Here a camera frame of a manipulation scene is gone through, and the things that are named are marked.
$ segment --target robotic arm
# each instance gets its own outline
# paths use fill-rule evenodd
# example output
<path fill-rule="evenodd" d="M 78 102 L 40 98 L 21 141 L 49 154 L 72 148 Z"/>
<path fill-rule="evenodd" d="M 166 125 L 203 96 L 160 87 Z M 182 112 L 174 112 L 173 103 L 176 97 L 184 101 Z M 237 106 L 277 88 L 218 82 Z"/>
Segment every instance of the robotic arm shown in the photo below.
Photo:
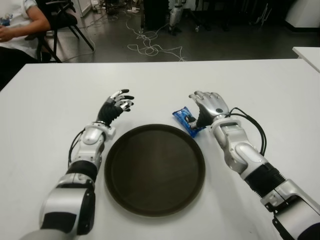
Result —
<path fill-rule="evenodd" d="M 272 221 L 284 240 L 319 240 L 320 205 L 292 180 L 285 179 L 249 142 L 237 119 L 229 117 L 222 97 L 196 91 L 189 96 L 200 108 L 197 127 L 211 125 L 211 133 L 224 151 L 224 160 L 261 197 L 273 212 Z"/>
<path fill-rule="evenodd" d="M 40 211 L 40 230 L 21 240 L 71 240 L 88 234 L 95 218 L 95 182 L 102 161 L 105 143 L 115 135 L 111 122 L 133 105 L 132 96 L 117 91 L 101 107 L 97 120 L 88 124 L 75 144 L 79 148 L 69 162 L 66 174 L 44 201 Z"/>

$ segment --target black chair leg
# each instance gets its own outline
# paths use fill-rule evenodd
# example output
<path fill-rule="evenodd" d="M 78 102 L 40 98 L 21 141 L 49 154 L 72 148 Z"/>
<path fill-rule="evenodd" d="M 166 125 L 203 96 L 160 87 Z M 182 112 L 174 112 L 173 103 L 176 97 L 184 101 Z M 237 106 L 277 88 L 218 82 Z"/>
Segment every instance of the black chair leg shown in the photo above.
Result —
<path fill-rule="evenodd" d="M 54 36 L 53 36 L 53 52 L 54 55 L 57 54 L 57 42 L 58 42 L 58 29 L 54 30 Z"/>
<path fill-rule="evenodd" d="M 54 58 L 54 60 L 57 63 L 62 63 L 62 61 L 57 57 L 57 55 L 54 53 L 54 51 L 52 51 L 52 49 L 50 48 L 50 46 L 48 45 L 47 41 L 42 39 L 41 40 L 42 45 L 48 50 L 48 52 L 51 54 L 51 56 Z"/>
<path fill-rule="evenodd" d="M 76 36 L 77 39 L 79 39 L 79 36 L 77 35 L 77 33 L 72 29 L 71 26 L 68 26 L 68 28 L 71 30 L 71 32 Z"/>
<path fill-rule="evenodd" d="M 91 48 L 91 50 L 94 51 L 95 50 L 94 47 L 91 45 L 91 43 L 88 41 L 88 39 L 86 39 L 85 35 L 80 31 L 80 29 L 77 27 L 77 25 L 73 25 L 73 27 L 80 34 L 80 36 L 83 38 L 83 40 L 85 40 L 86 44 L 88 44 L 88 46 Z"/>

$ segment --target white cabinet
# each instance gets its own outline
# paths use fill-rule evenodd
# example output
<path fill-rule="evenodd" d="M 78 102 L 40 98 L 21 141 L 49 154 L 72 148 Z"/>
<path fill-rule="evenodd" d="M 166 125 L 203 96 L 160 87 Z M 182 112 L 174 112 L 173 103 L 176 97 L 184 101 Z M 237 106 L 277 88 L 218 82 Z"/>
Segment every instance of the white cabinet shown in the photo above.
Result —
<path fill-rule="evenodd" d="M 91 9 L 90 0 L 72 0 L 75 10 L 81 17 L 87 14 Z"/>

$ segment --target brown tray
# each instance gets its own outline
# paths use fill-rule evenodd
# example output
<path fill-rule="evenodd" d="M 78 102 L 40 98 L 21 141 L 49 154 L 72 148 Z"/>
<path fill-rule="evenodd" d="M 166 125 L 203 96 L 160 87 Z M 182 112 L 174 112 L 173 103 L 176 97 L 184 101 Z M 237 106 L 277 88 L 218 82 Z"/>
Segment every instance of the brown tray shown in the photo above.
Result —
<path fill-rule="evenodd" d="M 104 168 L 113 198 L 128 211 L 160 217 L 176 213 L 200 192 L 205 161 L 197 143 L 168 125 L 137 127 L 112 146 Z"/>

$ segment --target white desk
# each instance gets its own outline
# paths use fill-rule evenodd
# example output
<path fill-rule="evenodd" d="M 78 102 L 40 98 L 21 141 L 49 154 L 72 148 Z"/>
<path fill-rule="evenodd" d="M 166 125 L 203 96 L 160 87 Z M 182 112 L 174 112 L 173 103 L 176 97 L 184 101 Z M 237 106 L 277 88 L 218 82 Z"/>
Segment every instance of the white desk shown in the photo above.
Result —
<path fill-rule="evenodd" d="M 318 77 L 302 59 L 26 65 L 0 93 L 1 239 L 17 240 L 39 227 L 39 209 L 67 170 L 72 139 L 96 119 L 105 99 L 123 88 L 136 97 L 135 105 L 112 124 L 117 135 L 109 147 L 137 126 L 158 123 L 181 129 L 172 112 L 187 106 L 197 117 L 188 95 L 215 91 L 230 108 L 242 108 L 263 126 L 266 158 L 320 202 Z M 255 127 L 242 122 L 260 148 Z M 280 239 L 272 214 L 227 167 L 209 131 L 195 140 L 206 176 L 189 207 L 162 218 L 126 212 L 105 189 L 103 163 L 96 181 L 94 228 L 80 239 Z"/>
<path fill-rule="evenodd" d="M 298 47 L 292 50 L 320 73 L 320 47 Z"/>

